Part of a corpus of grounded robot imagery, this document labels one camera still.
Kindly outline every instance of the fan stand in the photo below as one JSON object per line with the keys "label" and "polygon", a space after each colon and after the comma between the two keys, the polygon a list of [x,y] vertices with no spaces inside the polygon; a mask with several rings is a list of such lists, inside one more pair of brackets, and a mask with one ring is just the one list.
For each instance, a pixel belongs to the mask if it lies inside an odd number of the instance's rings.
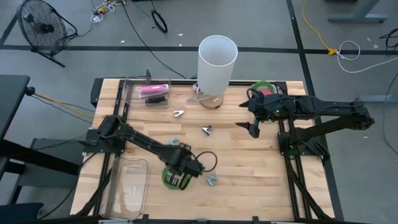
{"label": "fan stand", "polygon": [[[55,13],[57,16],[59,16],[63,21],[65,21],[65,22],[67,22],[69,25],[71,25],[71,26],[73,27],[73,29],[75,30],[74,33],[72,33],[72,34],[70,34],[70,35],[68,35],[68,36],[66,36],[66,37],[61,38],[61,40],[62,40],[62,39],[74,38],[74,37],[77,37],[77,36],[78,36],[78,34],[77,34],[77,28],[76,28],[73,24],[71,24],[71,23],[70,23],[69,21],[67,21],[63,16],[61,16],[55,9],[51,9],[51,11],[52,11],[53,13]],[[38,51],[38,50],[35,49],[35,48],[31,48],[30,51],[33,52],[33,53],[38,53],[39,55],[41,55],[41,56],[43,56],[43,57],[49,59],[50,61],[56,63],[57,65],[59,65],[59,66],[65,68],[64,64],[62,64],[61,62],[59,62],[59,61],[57,61],[57,60],[54,59],[54,57],[53,57],[54,55],[51,55],[51,56],[45,55],[45,54],[43,54],[42,52]]]}

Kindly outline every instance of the concrete floor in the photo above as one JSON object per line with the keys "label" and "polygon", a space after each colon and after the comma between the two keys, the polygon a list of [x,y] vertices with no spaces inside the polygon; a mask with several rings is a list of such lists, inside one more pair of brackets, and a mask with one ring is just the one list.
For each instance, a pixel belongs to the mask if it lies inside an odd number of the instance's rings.
{"label": "concrete floor", "polygon": [[[47,2],[76,25],[79,34],[90,28],[89,0]],[[0,8],[0,34],[8,26],[20,3],[21,0],[3,3]],[[323,49],[317,35],[302,19],[303,1],[293,0],[292,3],[304,48]],[[151,10],[150,2],[137,4],[147,12]],[[153,22],[135,5],[127,6],[133,24],[150,46],[178,47],[181,44],[183,47],[197,47],[206,36],[220,34],[232,38],[238,47],[297,48],[285,1],[167,0],[155,1],[155,5],[167,21],[168,34],[152,29]],[[306,15],[330,47],[336,48],[344,40],[353,40],[366,50],[384,50],[384,41],[377,38],[396,28],[398,2],[385,0],[374,8],[375,13],[390,15],[391,18],[383,24],[328,22],[328,13],[349,12],[355,7],[353,3],[308,0]],[[114,13],[106,14],[104,21],[94,24],[92,32],[87,36],[77,38],[71,43],[72,46],[142,46],[121,7],[116,7]],[[27,45],[18,24],[13,27],[4,44]],[[196,52],[155,54],[164,63],[187,77],[196,73]],[[348,74],[338,66],[336,56],[306,56],[315,93],[323,100],[351,101],[359,95],[384,95],[398,72],[398,61],[363,73]],[[157,62],[149,52],[143,51],[66,50],[55,56],[67,66],[66,68],[61,68],[28,50],[3,49],[0,50],[0,58],[1,74],[29,75],[30,85],[35,86],[37,92],[87,108],[92,108],[90,91],[94,78],[143,75],[147,68],[156,78],[178,78]],[[385,60],[387,57],[383,55],[363,55],[355,62],[343,62],[343,66],[350,70],[359,70]],[[304,75],[298,54],[241,52],[236,61],[233,79],[304,81]],[[391,93],[398,94],[398,84],[393,85]],[[398,219],[398,213],[395,211],[398,206],[398,157],[382,138],[382,105],[366,106],[376,120],[371,129],[344,130],[326,136],[341,207],[346,221],[394,223],[394,220]],[[397,106],[387,106],[386,133],[391,144],[398,148],[398,139],[394,138],[394,133],[398,131],[398,119],[394,116],[397,111]],[[29,146],[33,138],[74,138],[83,134],[89,126],[36,99],[25,97],[6,139]],[[0,203],[7,202],[12,181],[15,179],[15,176],[8,174],[0,182]],[[26,187],[19,202],[43,202],[44,212],[47,212],[64,198],[68,190]],[[50,217],[67,216],[71,202],[72,198]]]}

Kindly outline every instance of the white cylinder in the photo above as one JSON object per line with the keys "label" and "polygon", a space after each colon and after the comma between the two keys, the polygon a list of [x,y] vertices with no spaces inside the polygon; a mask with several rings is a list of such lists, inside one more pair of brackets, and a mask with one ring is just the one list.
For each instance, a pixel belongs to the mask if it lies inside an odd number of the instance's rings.
{"label": "white cylinder", "polygon": [[198,86],[207,95],[223,94],[231,79],[238,48],[221,35],[206,37],[199,45]]}

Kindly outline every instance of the fan grille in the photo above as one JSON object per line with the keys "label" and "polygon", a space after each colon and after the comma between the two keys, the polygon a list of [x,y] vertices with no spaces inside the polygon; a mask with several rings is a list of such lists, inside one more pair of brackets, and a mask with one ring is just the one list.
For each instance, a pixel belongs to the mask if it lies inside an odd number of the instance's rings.
{"label": "fan grille", "polygon": [[25,0],[19,8],[19,27],[33,49],[53,56],[65,48],[65,24],[56,10],[41,0]]}

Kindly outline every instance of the wooden tabletop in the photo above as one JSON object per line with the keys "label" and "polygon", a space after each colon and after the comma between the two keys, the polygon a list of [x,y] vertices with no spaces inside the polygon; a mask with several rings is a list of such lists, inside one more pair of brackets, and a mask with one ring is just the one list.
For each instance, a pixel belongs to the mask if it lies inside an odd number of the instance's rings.
{"label": "wooden tabletop", "polygon": [[[97,128],[107,114],[113,113],[118,79],[104,80],[99,96],[93,127]],[[290,95],[305,95],[303,82],[287,82]],[[173,85],[170,106],[166,110],[131,109],[128,123],[136,130],[164,144],[178,137],[192,147],[194,154],[213,151],[218,156],[214,173],[219,180],[214,187],[206,175],[193,178],[184,190],[169,190],[162,183],[164,168],[157,156],[127,143],[123,157],[145,159],[149,165],[149,185],[144,213],[153,219],[207,220],[293,220],[284,158],[277,142],[277,123],[260,124],[260,138],[252,138],[236,122],[253,121],[247,108],[238,105],[247,100],[247,86],[230,86],[224,103],[217,110],[186,104],[192,94],[191,86]],[[184,110],[181,118],[174,118],[174,110]],[[201,128],[212,125],[207,136]],[[296,127],[307,128],[311,121],[296,121]],[[303,156],[302,164],[307,189],[326,214],[334,217],[330,194],[322,162],[315,156]],[[201,159],[210,168],[214,159]],[[78,212],[98,186],[103,154],[95,155],[82,168],[71,214]],[[297,190],[300,215],[303,217],[301,194]]]}

